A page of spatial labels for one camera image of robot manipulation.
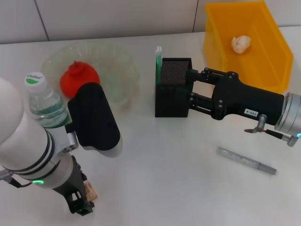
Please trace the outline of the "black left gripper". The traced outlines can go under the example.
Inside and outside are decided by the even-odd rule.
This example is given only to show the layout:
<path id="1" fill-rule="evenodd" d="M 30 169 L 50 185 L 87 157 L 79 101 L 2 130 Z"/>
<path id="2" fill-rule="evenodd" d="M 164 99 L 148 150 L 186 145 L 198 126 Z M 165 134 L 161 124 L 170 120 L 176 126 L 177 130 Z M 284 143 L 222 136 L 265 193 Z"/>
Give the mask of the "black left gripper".
<path id="1" fill-rule="evenodd" d="M 82 172 L 81 166 L 72 155 L 72 170 L 69 177 L 59 187 L 53 188 L 66 200 L 72 214 L 86 215 L 93 212 L 95 207 L 92 201 L 88 201 L 84 182 L 87 181 L 86 175 Z"/>

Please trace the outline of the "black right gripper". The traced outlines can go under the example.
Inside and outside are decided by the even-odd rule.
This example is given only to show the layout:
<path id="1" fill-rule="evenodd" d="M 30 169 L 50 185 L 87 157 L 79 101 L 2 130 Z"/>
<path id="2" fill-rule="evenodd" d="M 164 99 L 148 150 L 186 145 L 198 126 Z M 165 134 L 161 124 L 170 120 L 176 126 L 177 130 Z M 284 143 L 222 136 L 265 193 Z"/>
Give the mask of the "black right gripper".
<path id="1" fill-rule="evenodd" d="M 281 116 L 284 95 L 248 86 L 242 83 L 234 72 L 222 72 L 204 68 L 201 72 L 188 69 L 186 83 L 196 81 L 216 83 L 212 98 L 197 93 L 190 95 L 190 109 L 222 120 L 230 114 L 259 120 L 259 116 L 267 116 L 266 123 L 275 125 Z"/>

